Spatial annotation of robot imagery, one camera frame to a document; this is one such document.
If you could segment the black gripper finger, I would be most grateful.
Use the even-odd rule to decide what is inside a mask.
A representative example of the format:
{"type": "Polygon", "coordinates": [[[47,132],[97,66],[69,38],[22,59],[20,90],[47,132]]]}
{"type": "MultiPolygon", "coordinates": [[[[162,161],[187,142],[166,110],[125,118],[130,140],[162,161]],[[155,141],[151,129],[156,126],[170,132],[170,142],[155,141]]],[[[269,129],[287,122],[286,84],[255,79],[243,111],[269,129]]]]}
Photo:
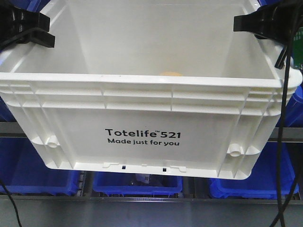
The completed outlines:
{"type": "Polygon", "coordinates": [[[286,44],[290,39],[290,2],[265,5],[250,14],[235,16],[233,30],[286,44]]]}
{"type": "Polygon", "coordinates": [[[0,49],[4,50],[15,44],[27,44],[29,42],[47,47],[54,48],[55,36],[46,32],[40,31],[37,28],[25,30],[19,29],[0,29],[0,49]]]}
{"type": "Polygon", "coordinates": [[[33,31],[49,32],[49,29],[48,16],[18,8],[8,0],[0,2],[1,38],[19,38],[33,31]]]}

